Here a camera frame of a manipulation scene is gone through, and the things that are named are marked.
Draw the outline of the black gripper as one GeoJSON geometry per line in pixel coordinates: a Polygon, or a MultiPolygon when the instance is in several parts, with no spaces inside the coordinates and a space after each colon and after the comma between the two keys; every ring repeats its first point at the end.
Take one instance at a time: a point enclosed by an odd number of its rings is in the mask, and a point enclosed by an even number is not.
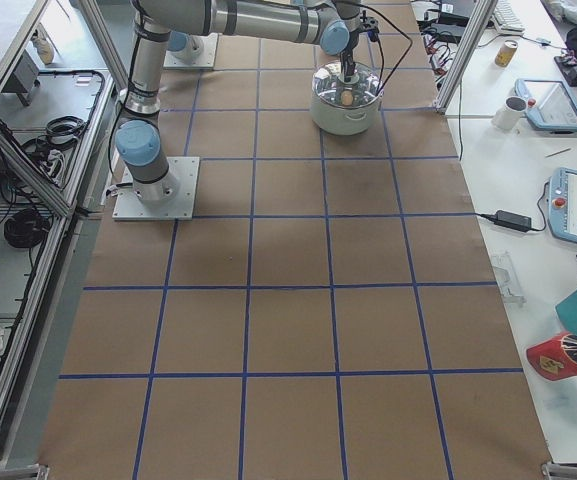
{"type": "Polygon", "coordinates": [[[344,49],[339,53],[340,77],[344,83],[348,83],[348,80],[352,80],[355,75],[353,51],[358,45],[360,35],[363,33],[363,23],[359,14],[354,16],[340,14],[340,19],[349,31],[349,39],[344,49]]]}

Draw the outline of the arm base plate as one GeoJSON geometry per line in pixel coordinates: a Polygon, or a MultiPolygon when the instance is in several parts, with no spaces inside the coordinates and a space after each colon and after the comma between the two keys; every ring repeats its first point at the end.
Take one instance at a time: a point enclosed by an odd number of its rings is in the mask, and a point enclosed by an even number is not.
{"type": "Polygon", "coordinates": [[[215,66],[219,36],[189,35],[182,32],[170,33],[164,60],[165,69],[213,70],[215,66]]]}
{"type": "Polygon", "coordinates": [[[119,221],[191,220],[199,176],[199,157],[168,157],[168,173],[158,182],[135,182],[125,169],[113,218],[119,221]]]}

